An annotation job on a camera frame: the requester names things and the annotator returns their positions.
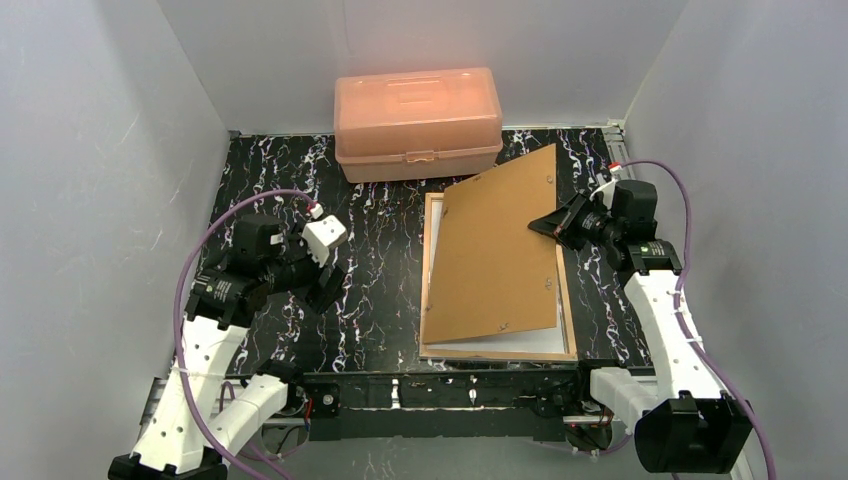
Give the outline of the white wooden picture frame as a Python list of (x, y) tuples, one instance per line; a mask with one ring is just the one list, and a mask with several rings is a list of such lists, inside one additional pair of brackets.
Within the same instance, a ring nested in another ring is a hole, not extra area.
[(576, 339), (574, 325), (569, 303), (567, 288), (564, 254), (561, 247), (556, 247), (557, 262), (557, 314), (559, 333), (563, 342), (563, 352), (506, 352), (482, 349), (451, 350), (439, 349), (432, 345), (423, 343), (423, 330), (425, 326), (425, 310), (428, 306), (428, 294), (430, 290), (430, 278), (433, 260), (436, 253), (439, 221), (443, 203), (443, 193), (427, 193), (425, 195), (425, 221), (423, 227), (424, 250), (422, 254), (422, 280), (421, 280), (421, 321), (419, 356), (421, 358), (469, 361), (469, 362), (539, 362), (539, 363), (562, 363), (576, 362)]

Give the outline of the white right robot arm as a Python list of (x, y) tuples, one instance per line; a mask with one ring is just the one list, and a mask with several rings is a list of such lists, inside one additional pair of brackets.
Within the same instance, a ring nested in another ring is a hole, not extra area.
[(625, 424), (647, 471), (728, 474), (752, 421), (696, 352), (702, 343), (683, 302), (683, 265), (673, 245), (656, 236), (656, 188), (619, 180), (604, 189), (601, 199), (576, 194), (528, 227), (572, 250), (586, 244), (603, 250), (640, 321), (656, 390), (616, 363), (586, 361), (581, 392)]

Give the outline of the printed photo with white border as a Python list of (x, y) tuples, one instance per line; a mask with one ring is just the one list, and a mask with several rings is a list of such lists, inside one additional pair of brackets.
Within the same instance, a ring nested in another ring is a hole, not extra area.
[(559, 333), (557, 303), (555, 307), (556, 322), (551, 328), (490, 335), (479, 338), (454, 340), (443, 343), (428, 344), (439, 349), (468, 350), (482, 349), (506, 352), (563, 352), (563, 342)]

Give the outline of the aluminium rail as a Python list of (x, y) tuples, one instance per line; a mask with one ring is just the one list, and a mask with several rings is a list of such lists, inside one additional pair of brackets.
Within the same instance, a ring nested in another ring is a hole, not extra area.
[[(657, 160), (632, 158), (625, 145), (624, 128), (614, 123), (611, 132), (604, 135), (613, 162), (610, 174), (616, 183), (612, 186), (610, 199), (605, 202), (611, 207), (613, 217), (623, 228), (623, 263), (618, 272), (627, 297), (634, 308), (646, 306), (638, 314), (646, 334), (668, 333), (675, 323), (679, 332), (659, 338), (664, 348), (670, 349), (678, 343), (687, 342), (691, 347), (700, 347), (697, 330), (691, 325), (691, 314), (685, 303), (685, 282), (692, 265), (691, 229), (692, 212), (689, 195), (679, 175), (667, 164)], [(654, 219), (658, 195), (654, 184), (633, 180), (626, 170), (634, 165), (652, 165), (664, 170), (677, 185), (683, 200), (685, 234), (683, 250), (678, 254), (673, 245), (656, 237), (657, 222)]]
[(331, 419), (367, 413), (527, 413), (565, 425), (596, 425), (586, 415), (543, 418), (531, 410), (534, 390), (545, 379), (566, 379), (565, 370), (470, 371), (329, 375), (340, 384), (341, 408)]

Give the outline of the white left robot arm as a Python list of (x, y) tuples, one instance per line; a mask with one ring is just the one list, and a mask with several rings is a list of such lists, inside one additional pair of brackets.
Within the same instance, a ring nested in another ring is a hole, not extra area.
[(315, 212), (290, 230), (276, 217), (249, 214), (234, 224), (229, 248), (194, 277), (179, 333), (181, 355), (152, 418), (110, 479), (224, 479), (224, 455), (237, 454), (265, 420), (295, 399), (302, 372), (265, 361), (244, 391), (215, 410), (236, 348), (272, 295), (291, 293), (317, 314), (343, 294), (345, 273), (330, 265), (348, 237), (333, 215)]

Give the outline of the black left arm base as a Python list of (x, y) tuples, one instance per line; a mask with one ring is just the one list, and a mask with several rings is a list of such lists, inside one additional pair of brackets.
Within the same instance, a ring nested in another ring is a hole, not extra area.
[(318, 373), (298, 374), (289, 383), (287, 403), (281, 414), (312, 423), (335, 418), (340, 408), (341, 388), (334, 378)]

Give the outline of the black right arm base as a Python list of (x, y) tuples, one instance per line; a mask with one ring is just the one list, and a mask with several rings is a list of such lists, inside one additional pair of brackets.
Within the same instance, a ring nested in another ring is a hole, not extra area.
[(569, 378), (548, 378), (535, 388), (531, 410), (543, 418), (586, 415), (596, 417), (599, 425), (609, 424), (612, 411), (590, 395), (590, 374), (604, 367), (624, 365), (617, 360), (580, 360)]

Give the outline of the translucent orange plastic box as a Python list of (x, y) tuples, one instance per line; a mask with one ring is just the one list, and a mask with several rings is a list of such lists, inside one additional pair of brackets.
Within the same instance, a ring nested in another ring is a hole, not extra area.
[(488, 68), (343, 77), (335, 83), (335, 159), (352, 184), (475, 175), (503, 147)]

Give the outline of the brown cardboard backing board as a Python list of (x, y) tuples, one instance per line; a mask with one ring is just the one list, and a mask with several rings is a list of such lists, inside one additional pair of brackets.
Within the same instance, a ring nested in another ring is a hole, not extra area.
[(529, 224), (556, 207), (556, 168), (548, 145), (445, 189), (423, 343), (555, 326), (556, 246)]

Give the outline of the aluminium right side rail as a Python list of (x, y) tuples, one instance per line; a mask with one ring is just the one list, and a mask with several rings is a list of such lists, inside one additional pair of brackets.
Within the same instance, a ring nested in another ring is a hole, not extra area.
[[(670, 349), (678, 343), (687, 342), (691, 347), (700, 347), (697, 330), (691, 325), (691, 314), (685, 303), (685, 282), (692, 265), (691, 229), (692, 212), (689, 195), (679, 175), (667, 164), (657, 160), (632, 158), (625, 145), (624, 128), (614, 123), (611, 132), (604, 135), (613, 162), (610, 174), (616, 183), (612, 186), (610, 199), (605, 202), (611, 207), (613, 217), (623, 228), (623, 263), (618, 272), (627, 297), (634, 308), (646, 306), (638, 314), (646, 334), (668, 333), (675, 323), (679, 332), (659, 338), (664, 348)], [(658, 195), (654, 184), (633, 180), (626, 170), (634, 165), (652, 165), (664, 170), (677, 185), (683, 200), (685, 234), (683, 250), (678, 254), (673, 245), (656, 237), (657, 222), (654, 219)]]

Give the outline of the aluminium front rail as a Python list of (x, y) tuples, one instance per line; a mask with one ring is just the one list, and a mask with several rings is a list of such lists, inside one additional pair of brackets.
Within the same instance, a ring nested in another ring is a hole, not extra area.
[(545, 379), (566, 379), (565, 370), (470, 371), (329, 375), (340, 384), (341, 408), (331, 419), (367, 413), (527, 413), (565, 425), (596, 425), (586, 415), (543, 418), (531, 410), (534, 390)]

